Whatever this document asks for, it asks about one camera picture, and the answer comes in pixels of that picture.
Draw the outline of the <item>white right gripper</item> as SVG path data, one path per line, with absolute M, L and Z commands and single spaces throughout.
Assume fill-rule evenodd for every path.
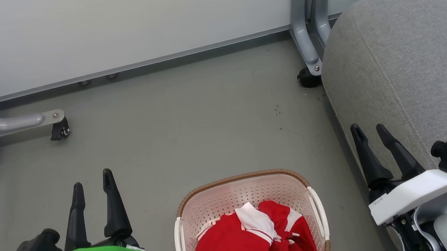
M 393 174 L 384 167 L 371 150 L 369 140 L 358 124 L 350 125 L 359 164 L 364 172 L 367 188 L 374 190 L 383 182 L 393 179 Z M 447 172 L 440 169 L 427 170 L 412 156 L 383 124 L 376 131 L 398 165 L 405 181 L 390 193 L 383 194 L 369 205 L 377 225 L 389 224 L 396 216 L 403 215 L 447 193 Z

